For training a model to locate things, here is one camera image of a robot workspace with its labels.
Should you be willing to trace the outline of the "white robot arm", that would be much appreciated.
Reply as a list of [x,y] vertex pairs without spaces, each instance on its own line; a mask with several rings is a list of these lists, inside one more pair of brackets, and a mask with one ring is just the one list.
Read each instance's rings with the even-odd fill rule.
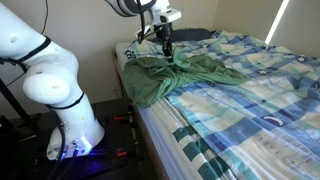
[[0,58],[28,68],[25,95],[46,105],[60,119],[50,137],[48,159],[86,156],[101,142],[105,131],[78,85],[76,56],[35,31],[2,3]]

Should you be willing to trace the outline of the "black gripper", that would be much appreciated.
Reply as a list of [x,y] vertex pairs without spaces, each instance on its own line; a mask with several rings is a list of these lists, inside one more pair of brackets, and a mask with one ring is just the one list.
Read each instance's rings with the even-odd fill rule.
[[172,43],[171,43],[172,24],[167,23],[157,27],[157,37],[162,41],[162,50],[168,56],[168,62],[173,62]]

